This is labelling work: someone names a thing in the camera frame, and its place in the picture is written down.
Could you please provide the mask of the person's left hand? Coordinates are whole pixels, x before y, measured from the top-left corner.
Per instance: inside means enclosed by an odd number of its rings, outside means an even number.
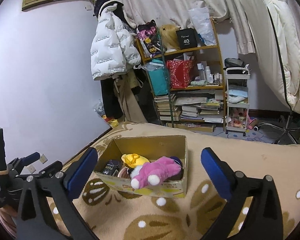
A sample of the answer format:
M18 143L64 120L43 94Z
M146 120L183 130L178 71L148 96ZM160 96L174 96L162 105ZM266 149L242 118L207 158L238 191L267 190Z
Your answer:
M0 207L0 223L13 239L17 239L17 211L9 205Z

